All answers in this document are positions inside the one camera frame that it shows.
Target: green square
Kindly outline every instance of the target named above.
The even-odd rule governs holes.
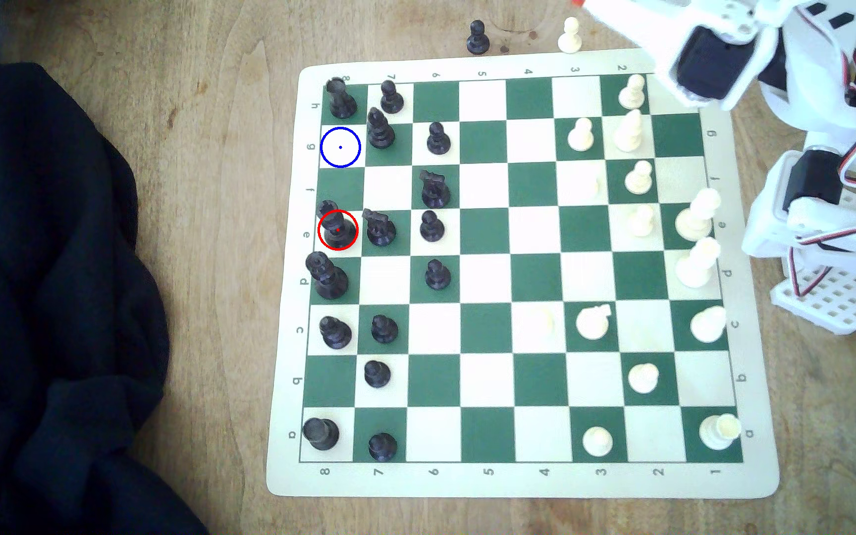
[[[510,252],[507,209],[462,210],[460,216],[461,254]]]
[[[336,268],[342,268],[345,271],[345,276],[349,279],[349,288],[345,290],[338,299],[323,299],[316,292],[315,281],[309,271],[305,271],[305,276],[300,280],[309,286],[309,304],[310,305],[354,305],[359,302],[359,280],[362,274],[362,259],[355,258],[333,258],[329,257]]]
[[[553,117],[553,81],[551,78],[507,80],[508,119],[547,119],[551,117]]]
[[[514,405],[566,406],[567,356],[514,355]]]
[[[371,145],[365,148],[367,166],[412,164],[412,126],[400,124],[392,128],[395,128],[395,142],[388,149],[376,149]]]
[[[432,260],[440,260],[451,272],[451,284],[444,289],[432,289],[425,282],[425,271]],[[409,303],[457,303],[460,296],[459,256],[413,256],[411,259],[412,282]]]
[[[675,355],[672,353],[620,353],[623,366],[623,401],[626,405],[679,405],[679,386],[675,379]],[[630,387],[630,370],[640,364],[654,364],[659,369],[659,382],[648,394]]]
[[[514,301],[563,301],[559,254],[512,254]]]
[[[382,314],[398,323],[398,338],[381,344],[372,338],[372,318]],[[362,305],[359,307],[359,354],[403,355],[408,352],[408,306]]]
[[[603,457],[594,457],[583,448],[583,434],[600,427],[610,432],[612,449]],[[625,463],[626,418],[623,407],[570,407],[570,435],[575,463]]]
[[[356,403],[356,356],[306,357],[303,407],[352,407]]]
[[[368,452],[368,441],[378,433],[388,433],[398,443],[398,451],[389,463],[405,462],[405,430],[407,411],[399,408],[356,408],[352,460],[356,463],[376,463]]]
[[[687,463],[741,463],[742,439],[739,438],[725,449],[712,449],[699,438],[699,426],[709,416],[734,414],[735,407],[682,407],[682,430],[686,437]]]
[[[574,129],[577,117],[572,119],[553,120],[553,140],[556,144],[557,161],[565,160],[602,160],[603,152],[603,119],[600,117],[588,117],[593,123],[593,146],[584,152],[574,151],[567,143],[567,135]]]
[[[555,207],[556,164],[507,164],[509,202],[512,207]]]
[[[698,113],[653,115],[651,121],[657,158],[705,155]]]
[[[616,299],[668,299],[666,259],[661,250],[613,252]]]
[[[633,170],[639,160],[607,160],[607,191],[610,193],[611,205],[632,203],[655,204],[659,202],[659,192],[656,189],[656,169],[652,167],[652,187],[642,195],[630,193],[626,189],[626,175]]]
[[[721,305],[720,300],[709,301],[670,301],[672,309],[672,340],[676,351],[723,351],[729,349],[729,336],[726,332],[711,344],[699,342],[690,329],[693,316],[709,307]]]
[[[603,338],[599,340],[587,340],[580,336],[577,330],[577,314],[580,310],[591,309],[601,305],[609,305],[612,314],[607,318],[610,328]],[[564,322],[566,322],[567,350],[568,351],[619,351],[619,338],[616,335],[616,303],[574,303],[563,304]]]
[[[560,250],[610,249],[610,210],[606,206],[560,207]]]
[[[444,184],[451,190],[451,200],[444,206],[446,209],[458,208],[460,198],[460,165],[417,165],[412,167],[412,210],[428,210],[422,201],[422,169],[444,177]]]
[[[626,82],[630,80],[631,74],[608,74],[600,77],[600,103],[603,106],[603,115],[610,117],[612,115],[626,115],[630,112],[619,103],[619,91],[623,91]],[[643,86],[643,93],[646,94],[646,100],[639,110],[643,115],[649,115],[649,94],[647,91],[648,85]]]
[[[461,123],[461,163],[494,164],[507,161],[507,122]]]
[[[514,461],[514,408],[461,407],[461,463]]]
[[[510,353],[511,304],[461,304],[462,353]]]
[[[459,407],[461,360],[458,355],[408,357],[408,407]]]

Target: white square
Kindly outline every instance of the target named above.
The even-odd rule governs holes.
[[[461,407],[408,407],[405,461],[461,460]]]
[[[441,122],[444,133],[451,138],[451,148],[444,154],[428,151],[428,127],[431,123],[412,125],[412,165],[457,165],[461,163],[461,124]]]
[[[408,352],[450,355],[461,352],[461,305],[421,303],[408,307]]]
[[[553,79],[553,116],[557,119],[603,115],[599,76]]]
[[[624,353],[673,351],[669,301],[617,301],[616,334]]]
[[[374,388],[365,382],[365,363],[385,363],[392,373],[388,383]],[[407,407],[408,355],[359,355],[356,357],[356,407]]]
[[[573,160],[556,163],[556,198],[562,207],[589,207],[610,202],[606,162]]]
[[[623,122],[624,115],[603,117],[603,155],[607,160],[645,160],[655,153],[652,144],[652,120],[643,115],[643,142],[633,152],[623,152],[616,147],[616,128]]]
[[[623,407],[619,353],[567,353],[570,407]]]
[[[567,350],[563,303],[511,303],[511,338],[515,353],[562,353]]]
[[[652,232],[646,236],[635,236],[630,231],[630,217],[640,206],[642,205],[610,205],[610,244],[612,250],[663,249],[663,222],[658,204],[647,205],[652,208]]]
[[[734,407],[729,351],[676,351],[675,381],[683,407]]]
[[[422,238],[422,214],[427,211],[412,211],[412,256],[453,256],[461,252],[461,211],[438,209],[433,211],[438,221],[444,224],[444,236],[436,242]]]
[[[411,299],[408,256],[365,256],[359,278],[361,305],[407,305]]]
[[[309,444],[300,430],[300,461],[303,462],[344,462],[352,460],[353,429],[356,423],[355,407],[305,407],[303,422],[310,418],[332,420],[339,428],[339,440],[326,451],[319,451]]]
[[[461,407],[513,407],[514,355],[461,355]]]
[[[631,463],[686,459],[679,407],[624,407],[626,456]]]
[[[465,254],[460,262],[461,303],[511,301],[510,254]]]
[[[505,209],[510,205],[507,164],[462,164],[458,194],[463,209]]]
[[[411,210],[412,167],[410,165],[365,167],[363,208],[375,212]]]
[[[560,252],[559,207],[507,209],[512,254]]]
[[[515,407],[514,436],[518,463],[573,459],[570,407]]]
[[[458,84],[458,118],[467,121],[507,119],[507,87],[504,80],[480,80]]]
[[[322,340],[319,322],[325,316],[332,316],[349,325],[352,341],[341,349],[328,347]],[[307,355],[354,355],[359,346],[359,306],[358,305],[310,305],[309,306],[309,345]]]
[[[553,119],[514,119],[507,122],[507,161],[553,162],[556,160]]]
[[[614,301],[612,252],[561,252],[560,281],[564,301]]]

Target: black pawn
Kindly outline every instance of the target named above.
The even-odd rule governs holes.
[[[405,97],[395,90],[395,82],[385,80],[381,83],[381,109],[385,113],[398,113],[405,107]]]
[[[471,36],[468,37],[468,51],[479,55],[491,48],[491,40],[484,35],[484,23],[480,20],[471,22]]]
[[[369,361],[365,363],[365,382],[373,388],[382,388],[392,378],[392,371],[386,363]]]
[[[316,293],[323,299],[339,299],[349,289],[345,271],[334,265],[324,252],[310,252],[306,257],[306,269],[315,281]]]
[[[445,289],[451,284],[451,271],[440,260],[434,259],[425,271],[425,284],[432,289]]]
[[[322,333],[322,341],[333,349],[341,349],[352,342],[352,328],[332,316],[320,320],[319,332]]]
[[[385,247],[395,240],[395,223],[392,223],[387,215],[365,209],[363,219],[368,223],[365,234],[372,245]]]
[[[346,221],[341,212],[333,212],[338,209],[339,206],[333,201],[322,201],[319,203],[319,211],[316,215],[322,219],[325,242],[329,247],[342,249],[356,239],[356,226],[351,221]]]
[[[339,119],[348,119],[356,114],[359,107],[356,99],[345,91],[345,82],[333,78],[325,83],[325,92],[329,93],[329,111]]]
[[[378,314],[372,318],[372,338],[380,344],[391,344],[398,338],[398,323],[388,316]]]
[[[428,125],[428,152],[440,156],[450,150],[451,138],[444,133],[444,126],[438,122]]]
[[[332,420],[310,418],[303,424],[303,436],[315,449],[326,451],[339,442],[339,426]]]
[[[369,439],[369,455],[380,463],[391,461],[398,452],[398,442],[388,433],[378,433]]]

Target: white chess piece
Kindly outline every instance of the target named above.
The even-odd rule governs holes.
[[[687,287],[706,286],[721,253],[722,246],[715,238],[702,238],[690,249],[689,254],[675,263],[675,277]]]
[[[693,316],[693,321],[689,323],[689,330],[699,342],[711,344],[722,338],[727,319],[724,307],[720,305],[709,307]]]
[[[689,207],[675,217],[676,232],[690,242],[705,238],[712,232],[712,218],[721,204],[717,189],[700,189]]]
[[[646,160],[636,162],[633,170],[626,173],[624,185],[633,195],[646,194],[652,188],[652,164]]]
[[[574,129],[567,134],[567,145],[577,152],[589,151],[593,146],[593,123],[586,117],[577,119]]]
[[[583,39],[577,34],[580,30],[580,22],[576,17],[569,17],[563,21],[563,34],[556,40],[556,45],[562,53],[573,54],[579,52],[583,46]]]
[[[623,117],[619,128],[613,132],[616,148],[623,152],[633,152],[643,144],[643,112],[634,109]]]
[[[634,74],[626,82],[626,86],[619,91],[619,104],[626,109],[637,109],[646,102],[646,94],[643,88],[646,86],[646,78],[642,74]]]
[[[711,449],[725,449],[741,434],[742,424],[734,414],[713,414],[699,425],[699,438]]]

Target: white pawn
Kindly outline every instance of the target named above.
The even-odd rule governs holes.
[[[576,17],[569,17],[563,21],[563,34],[556,40],[556,45],[562,53],[573,54],[583,46],[583,39],[577,34],[580,30],[580,22]]]
[[[717,189],[700,189],[689,207],[675,217],[676,232],[690,242],[705,238],[712,232],[712,218],[721,204]]]
[[[652,164],[640,160],[626,173],[626,190],[633,195],[644,195],[652,188]]]
[[[693,321],[689,323],[689,330],[699,342],[711,344],[722,338],[727,319],[724,307],[720,305],[709,307],[693,316]]]
[[[699,438],[711,449],[725,449],[741,434],[742,424],[734,414],[713,414],[699,425]]]
[[[675,277],[687,287],[706,286],[721,253],[722,246],[715,238],[702,238],[695,243],[689,254],[675,263]]]
[[[646,86],[646,78],[642,74],[634,74],[626,82],[626,86],[619,91],[619,104],[626,109],[636,109],[646,102],[643,88]]]
[[[567,145],[577,152],[589,151],[593,146],[593,123],[586,117],[577,119],[574,129],[567,134]]]

